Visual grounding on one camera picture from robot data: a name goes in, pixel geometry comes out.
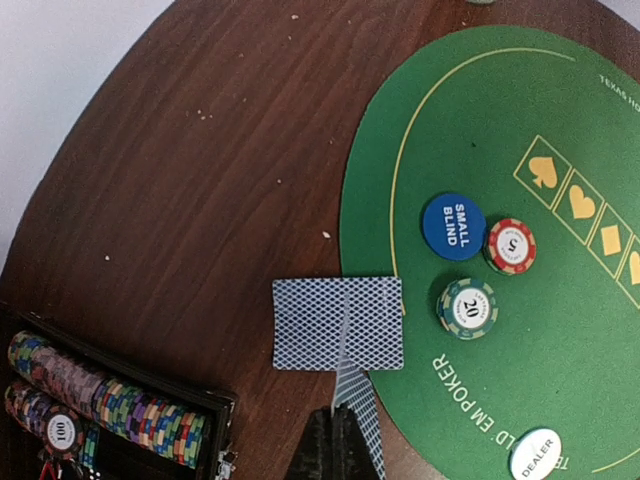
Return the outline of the blue small blind button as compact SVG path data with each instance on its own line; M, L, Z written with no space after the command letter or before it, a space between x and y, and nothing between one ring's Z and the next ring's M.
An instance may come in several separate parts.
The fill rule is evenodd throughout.
M422 233L429 247L450 261L466 261L480 252L486 217L470 198L458 193L434 197L422 215Z

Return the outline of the green twenty chip stack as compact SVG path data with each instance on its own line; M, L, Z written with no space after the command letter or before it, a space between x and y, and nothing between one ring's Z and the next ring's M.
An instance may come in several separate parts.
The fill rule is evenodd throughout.
M440 323L460 340L475 340L486 335L497 322L498 302L494 289L477 278L450 282L436 302Z

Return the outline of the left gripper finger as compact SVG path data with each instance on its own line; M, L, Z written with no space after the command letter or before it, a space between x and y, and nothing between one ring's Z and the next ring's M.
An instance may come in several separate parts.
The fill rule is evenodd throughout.
M355 412L345 404L312 412L287 470L287 478L378 479Z

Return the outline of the single playing card blue back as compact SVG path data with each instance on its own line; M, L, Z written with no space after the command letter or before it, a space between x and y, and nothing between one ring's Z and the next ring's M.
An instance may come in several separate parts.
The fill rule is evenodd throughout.
M273 366L335 371L404 367L402 281L393 276L277 279Z

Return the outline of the white dealer button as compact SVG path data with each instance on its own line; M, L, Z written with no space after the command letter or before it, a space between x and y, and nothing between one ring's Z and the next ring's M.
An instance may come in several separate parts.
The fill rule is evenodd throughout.
M562 453L559 434L549 428L539 428L524 435L513 449L509 470L513 479L546 479L554 470Z

